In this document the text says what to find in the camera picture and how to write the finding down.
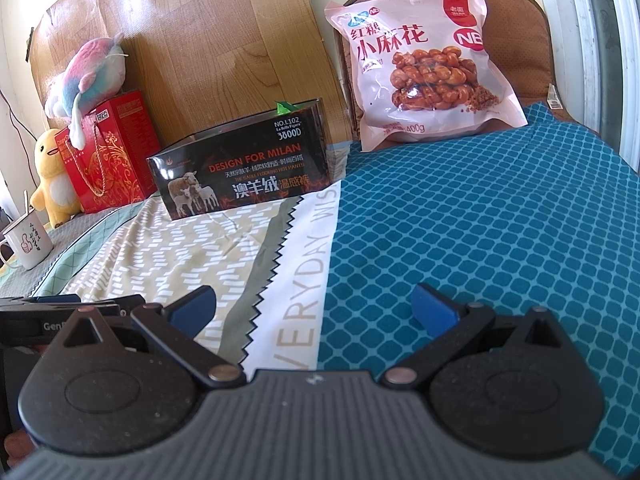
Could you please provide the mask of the person's left hand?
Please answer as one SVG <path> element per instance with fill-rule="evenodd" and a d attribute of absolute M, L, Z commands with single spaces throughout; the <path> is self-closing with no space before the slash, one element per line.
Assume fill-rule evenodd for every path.
<path fill-rule="evenodd" d="M 24 430 L 17 430 L 13 434 L 9 434 L 4 439 L 4 449 L 8 458 L 6 463 L 10 468 L 15 467 L 35 451 L 34 442 L 29 434 Z"/>

